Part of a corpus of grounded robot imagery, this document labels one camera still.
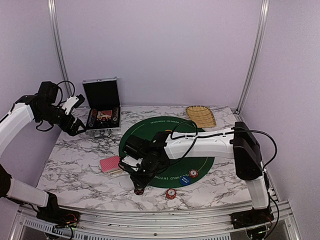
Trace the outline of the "red poker chip stack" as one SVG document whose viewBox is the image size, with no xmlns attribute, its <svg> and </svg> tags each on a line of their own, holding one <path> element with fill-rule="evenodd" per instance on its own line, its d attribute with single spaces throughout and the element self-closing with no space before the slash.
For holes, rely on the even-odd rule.
<svg viewBox="0 0 320 240">
<path fill-rule="evenodd" d="M 169 189 L 166 191 L 166 198 L 167 198 L 167 199 L 173 200 L 176 196 L 177 196 L 177 192 L 176 192 L 175 189 L 169 188 Z"/>
</svg>

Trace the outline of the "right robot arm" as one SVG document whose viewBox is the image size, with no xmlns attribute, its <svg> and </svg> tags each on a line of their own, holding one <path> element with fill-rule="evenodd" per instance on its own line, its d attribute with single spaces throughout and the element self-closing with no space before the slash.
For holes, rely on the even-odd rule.
<svg viewBox="0 0 320 240">
<path fill-rule="evenodd" d="M 135 193 L 141 195 L 156 173 L 185 158 L 233 159 L 236 175 L 245 181 L 251 197 L 247 219 L 258 224 L 267 216 L 271 200 L 261 147 L 254 134 L 255 130 L 238 121 L 234 127 L 218 131 L 159 131 L 151 140 L 130 135 L 118 165 L 129 173 Z"/>
</svg>

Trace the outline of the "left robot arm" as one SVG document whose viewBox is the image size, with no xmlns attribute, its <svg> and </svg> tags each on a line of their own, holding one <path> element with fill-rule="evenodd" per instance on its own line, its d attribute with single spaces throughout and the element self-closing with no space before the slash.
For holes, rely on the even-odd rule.
<svg viewBox="0 0 320 240">
<path fill-rule="evenodd" d="M 72 115 L 85 98 L 74 94 L 56 102 L 62 94 L 59 84 L 44 81 L 37 93 L 20 97 L 0 120 L 0 196 L 38 207 L 53 223 L 64 216 L 57 197 L 35 187 L 53 141 L 48 136 L 41 140 L 32 127 L 48 123 L 70 136 L 85 132 L 82 121 Z"/>
</svg>

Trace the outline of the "dark poker chip stack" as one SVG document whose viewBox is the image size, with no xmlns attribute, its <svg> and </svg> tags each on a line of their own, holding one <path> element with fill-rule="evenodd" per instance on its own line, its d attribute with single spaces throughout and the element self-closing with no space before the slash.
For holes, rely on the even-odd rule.
<svg viewBox="0 0 320 240">
<path fill-rule="evenodd" d="M 134 193 L 138 196 L 142 195 L 144 193 L 145 189 L 144 188 L 135 188 Z"/>
</svg>

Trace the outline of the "left chip row in case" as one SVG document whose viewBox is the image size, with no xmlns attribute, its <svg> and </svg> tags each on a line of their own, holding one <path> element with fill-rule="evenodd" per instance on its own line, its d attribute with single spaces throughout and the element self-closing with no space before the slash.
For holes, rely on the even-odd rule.
<svg viewBox="0 0 320 240">
<path fill-rule="evenodd" d="M 97 115 L 98 111 L 96 109 L 92 109 L 87 121 L 87 126 L 89 128 L 92 128 L 95 125 Z"/>
</svg>

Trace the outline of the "chip row in case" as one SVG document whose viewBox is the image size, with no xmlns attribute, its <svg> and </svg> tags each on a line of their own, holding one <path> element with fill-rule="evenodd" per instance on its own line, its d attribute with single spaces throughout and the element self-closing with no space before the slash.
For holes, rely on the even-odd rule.
<svg viewBox="0 0 320 240">
<path fill-rule="evenodd" d="M 98 111 L 96 109 L 92 109 L 87 121 L 87 126 L 89 128 L 92 128 L 95 125 L 97 115 Z"/>
<path fill-rule="evenodd" d="M 111 123 L 117 124 L 119 122 L 119 107 L 114 107 L 112 109 L 112 115 L 111 115 Z"/>
</svg>

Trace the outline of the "red card deck in case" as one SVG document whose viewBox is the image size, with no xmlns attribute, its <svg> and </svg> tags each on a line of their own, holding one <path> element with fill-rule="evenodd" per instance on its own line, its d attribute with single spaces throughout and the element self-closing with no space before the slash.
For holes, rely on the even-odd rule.
<svg viewBox="0 0 320 240">
<path fill-rule="evenodd" d="M 98 119 L 110 119 L 112 117 L 112 110 L 102 110 L 98 111 L 97 118 Z"/>
</svg>

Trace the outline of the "pink playing card deck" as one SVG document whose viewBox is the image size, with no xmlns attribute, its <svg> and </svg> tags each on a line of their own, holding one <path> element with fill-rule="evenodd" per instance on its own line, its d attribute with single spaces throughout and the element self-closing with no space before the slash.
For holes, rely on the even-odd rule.
<svg viewBox="0 0 320 240">
<path fill-rule="evenodd" d="M 122 171 L 119 167 L 120 157 L 118 155 L 101 159 L 99 161 L 101 171 L 107 174 L 116 174 Z"/>
</svg>

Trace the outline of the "aluminium poker chip case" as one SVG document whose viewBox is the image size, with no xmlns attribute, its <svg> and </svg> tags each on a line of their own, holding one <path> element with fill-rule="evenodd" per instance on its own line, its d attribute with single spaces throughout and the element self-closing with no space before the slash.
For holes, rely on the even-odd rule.
<svg viewBox="0 0 320 240">
<path fill-rule="evenodd" d="M 99 79 L 87 79 L 82 81 L 82 86 L 89 105 L 89 114 L 86 120 L 87 131 L 93 138 L 109 138 L 112 131 L 121 128 L 121 101 L 118 90 L 118 78 L 108 77 Z M 87 122 L 92 109 L 97 111 L 113 110 L 119 107 L 119 120 L 112 124 L 110 119 L 98 119 L 96 116 L 93 127 L 88 127 Z"/>
</svg>

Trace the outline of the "right chip row in case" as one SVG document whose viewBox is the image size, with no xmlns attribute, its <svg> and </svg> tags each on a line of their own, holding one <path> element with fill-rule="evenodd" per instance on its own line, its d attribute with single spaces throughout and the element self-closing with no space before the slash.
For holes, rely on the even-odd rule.
<svg viewBox="0 0 320 240">
<path fill-rule="evenodd" d="M 119 122 L 119 107 L 114 107 L 112 109 L 112 115 L 111 115 L 111 123 L 117 124 Z"/>
</svg>

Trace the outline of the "blue small blind button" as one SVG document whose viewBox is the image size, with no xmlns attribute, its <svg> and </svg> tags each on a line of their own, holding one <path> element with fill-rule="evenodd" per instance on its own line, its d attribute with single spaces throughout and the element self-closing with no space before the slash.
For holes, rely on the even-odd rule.
<svg viewBox="0 0 320 240">
<path fill-rule="evenodd" d="M 179 179 L 179 183 L 182 185 L 182 186 L 188 186 L 191 184 L 191 177 L 190 176 L 181 176 L 180 179 Z"/>
</svg>

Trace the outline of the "green round poker mat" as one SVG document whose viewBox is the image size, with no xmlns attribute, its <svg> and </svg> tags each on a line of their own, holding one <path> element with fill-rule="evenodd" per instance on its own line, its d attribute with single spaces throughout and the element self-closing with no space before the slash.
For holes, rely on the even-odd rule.
<svg viewBox="0 0 320 240">
<path fill-rule="evenodd" d="M 123 151 L 126 140 L 129 136 L 134 135 L 144 140 L 152 140 L 158 132 L 166 130 L 173 130 L 176 128 L 177 132 L 193 133 L 195 132 L 194 126 L 190 122 L 182 123 L 184 119 L 173 116 L 158 116 L 144 119 L 131 126 L 122 136 L 118 155 L 124 158 L 126 154 Z M 185 157 L 178 164 L 168 168 L 166 171 L 157 174 L 154 179 L 149 183 L 149 186 L 162 189 L 175 189 L 182 188 L 180 178 L 188 176 L 190 170 L 196 170 L 198 176 L 190 179 L 190 184 L 194 184 L 205 177 L 214 164 L 213 157 Z"/>
</svg>

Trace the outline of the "woven bamboo tray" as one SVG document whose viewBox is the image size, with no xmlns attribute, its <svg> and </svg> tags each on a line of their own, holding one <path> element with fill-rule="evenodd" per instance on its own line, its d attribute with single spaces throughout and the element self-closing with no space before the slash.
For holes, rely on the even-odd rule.
<svg viewBox="0 0 320 240">
<path fill-rule="evenodd" d="M 214 128 L 217 126 L 213 112 L 207 106 L 192 105 L 185 108 L 189 119 L 199 128 Z"/>
</svg>

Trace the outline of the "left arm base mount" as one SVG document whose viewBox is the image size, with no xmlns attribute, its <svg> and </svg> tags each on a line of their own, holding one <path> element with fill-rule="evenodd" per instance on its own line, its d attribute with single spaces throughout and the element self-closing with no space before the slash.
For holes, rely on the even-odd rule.
<svg viewBox="0 0 320 240">
<path fill-rule="evenodd" d="M 57 228 L 76 227 L 80 219 L 80 213 L 66 209 L 58 212 L 39 211 L 36 217 L 40 220 L 55 224 Z"/>
</svg>

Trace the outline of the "front aluminium rail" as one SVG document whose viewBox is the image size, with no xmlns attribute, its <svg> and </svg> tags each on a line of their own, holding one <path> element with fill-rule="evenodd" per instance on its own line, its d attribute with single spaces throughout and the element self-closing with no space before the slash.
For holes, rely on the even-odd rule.
<svg viewBox="0 0 320 240">
<path fill-rule="evenodd" d="M 250 202 L 176 211 L 112 211 L 78 209 L 77 227 L 53 231 L 54 225 L 36 219 L 29 206 L 19 207 L 8 239 L 21 240 L 28 233 L 34 239 L 55 236 L 75 240 L 247 240 L 247 229 L 234 229 L 231 214 L 251 208 Z"/>
</svg>

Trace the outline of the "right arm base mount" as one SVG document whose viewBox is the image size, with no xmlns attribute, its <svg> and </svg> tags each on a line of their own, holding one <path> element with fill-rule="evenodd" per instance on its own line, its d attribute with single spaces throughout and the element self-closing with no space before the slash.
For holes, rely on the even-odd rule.
<svg viewBox="0 0 320 240">
<path fill-rule="evenodd" d="M 271 212 L 255 209 L 235 212 L 232 213 L 230 217 L 234 229 L 241 229 L 259 224 L 265 224 L 275 219 L 274 215 Z"/>
</svg>

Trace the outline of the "left aluminium frame post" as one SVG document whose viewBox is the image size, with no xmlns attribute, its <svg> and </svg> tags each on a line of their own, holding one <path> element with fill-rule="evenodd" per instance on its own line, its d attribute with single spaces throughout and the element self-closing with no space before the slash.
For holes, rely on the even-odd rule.
<svg viewBox="0 0 320 240">
<path fill-rule="evenodd" d="M 66 67 L 66 63 L 65 63 L 65 59 L 64 59 L 60 31 L 59 31 L 57 10 L 56 10 L 56 1 L 55 0 L 48 0 L 47 5 L 48 5 L 49 20 L 50 20 L 50 24 L 51 24 L 51 31 L 52 31 L 52 35 L 53 35 L 55 51 L 56 51 L 58 65 L 59 65 L 61 76 L 62 76 L 61 85 L 63 85 L 64 90 L 65 90 L 65 94 L 59 102 L 62 105 L 63 103 L 66 102 L 66 100 L 69 97 L 73 97 L 75 95 L 76 88 L 75 88 L 74 84 L 69 79 L 67 67 Z"/>
</svg>

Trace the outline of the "aluminium frame post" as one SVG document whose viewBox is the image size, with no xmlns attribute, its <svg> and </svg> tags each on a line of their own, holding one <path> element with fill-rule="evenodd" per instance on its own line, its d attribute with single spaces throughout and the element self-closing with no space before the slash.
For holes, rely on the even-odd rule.
<svg viewBox="0 0 320 240">
<path fill-rule="evenodd" d="M 244 85 L 242 88 L 242 92 L 240 95 L 240 99 L 239 99 L 237 107 L 234 111 L 238 115 L 242 112 L 242 110 L 245 106 L 245 102 L 246 102 L 246 99 L 249 94 L 250 86 L 251 86 L 253 79 L 254 79 L 256 65 L 257 65 L 260 51 L 261 51 L 262 45 L 263 45 L 263 40 L 264 40 L 264 35 L 265 35 L 265 30 L 266 30 L 266 25 L 267 25 L 267 18 L 268 18 L 268 13 L 269 13 L 269 6 L 270 6 L 269 0 L 262 0 L 261 1 L 261 8 L 260 8 L 259 20 L 258 20 L 258 25 L 257 25 L 257 32 L 256 32 L 255 41 L 254 41 L 251 60 L 249 63 L 249 67 L 248 67 L 248 71 L 247 71 Z"/>
<path fill-rule="evenodd" d="M 47 5 L 48 5 L 49 20 L 50 20 L 50 24 L 51 24 L 51 31 L 52 31 L 52 35 L 53 35 L 55 51 L 56 51 L 58 65 L 59 65 L 61 76 L 62 76 L 61 85 L 63 85 L 64 90 L 65 90 L 65 94 L 59 102 L 62 105 L 63 103 L 66 102 L 66 100 L 69 97 L 73 97 L 75 95 L 76 88 L 75 88 L 74 84 L 69 79 L 67 67 L 66 67 L 66 63 L 65 63 L 65 59 L 64 59 L 60 31 L 59 31 L 57 10 L 56 10 L 56 1 L 55 0 L 48 0 Z"/>
</svg>

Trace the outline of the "right aluminium frame post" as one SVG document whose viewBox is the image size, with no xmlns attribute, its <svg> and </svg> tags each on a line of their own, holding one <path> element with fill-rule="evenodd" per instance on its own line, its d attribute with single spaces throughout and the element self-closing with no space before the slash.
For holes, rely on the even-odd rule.
<svg viewBox="0 0 320 240">
<path fill-rule="evenodd" d="M 269 0 L 262 0 L 261 1 L 261 8 L 260 8 L 259 20 L 258 20 L 258 25 L 257 25 L 257 32 L 256 32 L 255 41 L 254 41 L 251 60 L 249 63 L 249 67 L 248 67 L 248 71 L 247 71 L 244 85 L 242 88 L 242 92 L 240 95 L 240 99 L 239 99 L 237 107 L 234 111 L 238 115 L 242 112 L 242 110 L 245 106 L 245 102 L 246 102 L 246 99 L 249 94 L 250 86 L 251 86 L 253 79 L 254 79 L 256 65 L 257 65 L 260 51 L 261 51 L 262 45 L 263 45 L 263 40 L 264 40 L 264 35 L 265 35 L 265 30 L 266 30 L 266 25 L 267 25 L 267 18 L 268 18 L 268 13 L 269 13 L 269 6 L 270 6 Z"/>
</svg>

